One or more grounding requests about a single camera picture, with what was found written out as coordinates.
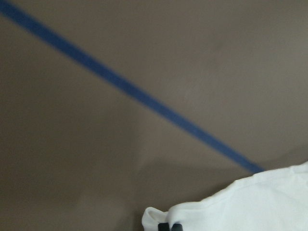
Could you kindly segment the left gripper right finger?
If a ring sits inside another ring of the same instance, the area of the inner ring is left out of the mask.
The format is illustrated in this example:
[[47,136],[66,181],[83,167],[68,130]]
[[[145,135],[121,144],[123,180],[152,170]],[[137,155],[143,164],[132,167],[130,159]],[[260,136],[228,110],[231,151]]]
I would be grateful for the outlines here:
[[178,223],[173,224],[171,231],[182,231],[182,225]]

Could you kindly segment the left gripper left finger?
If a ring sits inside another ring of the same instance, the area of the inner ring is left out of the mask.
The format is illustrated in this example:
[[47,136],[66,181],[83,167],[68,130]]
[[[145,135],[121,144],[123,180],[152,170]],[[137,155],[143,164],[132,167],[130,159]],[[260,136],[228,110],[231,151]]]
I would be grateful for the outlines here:
[[158,224],[158,231],[170,231],[168,223],[159,223]]

